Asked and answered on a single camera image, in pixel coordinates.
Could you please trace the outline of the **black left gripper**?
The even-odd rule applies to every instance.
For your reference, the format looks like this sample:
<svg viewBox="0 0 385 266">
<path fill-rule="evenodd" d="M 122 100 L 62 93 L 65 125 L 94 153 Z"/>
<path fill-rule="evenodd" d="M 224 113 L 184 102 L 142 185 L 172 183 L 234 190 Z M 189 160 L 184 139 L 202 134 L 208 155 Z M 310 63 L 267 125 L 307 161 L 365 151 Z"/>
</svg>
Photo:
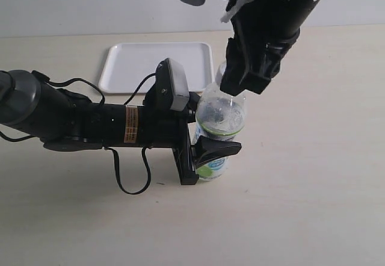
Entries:
<svg viewBox="0 0 385 266">
<path fill-rule="evenodd" d="M 191 146 L 188 124 L 196 121 L 195 113 L 201 96 L 190 93 L 183 111 L 161 111 L 155 107 L 155 94 L 153 85 L 141 107 L 141 142 L 148 147 L 172 150 L 181 185 L 195 185 L 199 179 L 196 168 L 237 155 L 242 149 L 241 143 L 204 136 Z"/>
</svg>

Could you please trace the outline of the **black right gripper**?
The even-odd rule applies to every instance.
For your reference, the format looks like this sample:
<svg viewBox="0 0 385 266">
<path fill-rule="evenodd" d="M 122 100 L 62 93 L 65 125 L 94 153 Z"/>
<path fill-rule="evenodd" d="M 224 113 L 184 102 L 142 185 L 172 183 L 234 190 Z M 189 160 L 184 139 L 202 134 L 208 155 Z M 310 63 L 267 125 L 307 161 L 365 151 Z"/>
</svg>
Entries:
<svg viewBox="0 0 385 266">
<path fill-rule="evenodd" d="M 231 20 L 234 36 L 226 49 L 226 68 L 220 90 L 239 95 L 245 90 L 262 92 L 279 73 L 282 59 L 300 36 L 300 29 L 289 35 L 271 34 L 240 17 Z"/>
</svg>

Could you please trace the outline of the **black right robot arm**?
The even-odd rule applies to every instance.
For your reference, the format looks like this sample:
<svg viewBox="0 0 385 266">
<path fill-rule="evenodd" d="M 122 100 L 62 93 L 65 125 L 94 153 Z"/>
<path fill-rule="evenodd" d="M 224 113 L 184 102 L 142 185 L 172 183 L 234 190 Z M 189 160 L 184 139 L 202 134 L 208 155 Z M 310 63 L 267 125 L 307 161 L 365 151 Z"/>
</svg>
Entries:
<svg viewBox="0 0 385 266">
<path fill-rule="evenodd" d="M 261 94 L 320 0 L 240 0 L 227 5 L 234 35 L 227 42 L 221 91 Z"/>
</svg>

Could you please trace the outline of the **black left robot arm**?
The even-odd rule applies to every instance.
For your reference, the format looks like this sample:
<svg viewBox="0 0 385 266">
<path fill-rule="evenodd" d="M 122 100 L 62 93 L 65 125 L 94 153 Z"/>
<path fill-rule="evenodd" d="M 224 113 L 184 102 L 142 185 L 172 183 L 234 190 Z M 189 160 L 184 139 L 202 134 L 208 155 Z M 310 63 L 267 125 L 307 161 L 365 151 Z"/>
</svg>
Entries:
<svg viewBox="0 0 385 266">
<path fill-rule="evenodd" d="M 1 72 L 1 124 L 38 138 L 57 152 L 106 149 L 113 152 L 114 170 L 120 174 L 117 149 L 169 148 L 182 185 L 198 181 L 197 169 L 218 158 L 236 155 L 241 144 L 200 137 L 192 143 L 192 123 L 199 96 L 188 92 L 185 107 L 170 108 L 171 72 L 158 69 L 154 84 L 141 106 L 92 102 L 67 90 L 68 82 L 52 82 L 38 72 Z"/>
</svg>

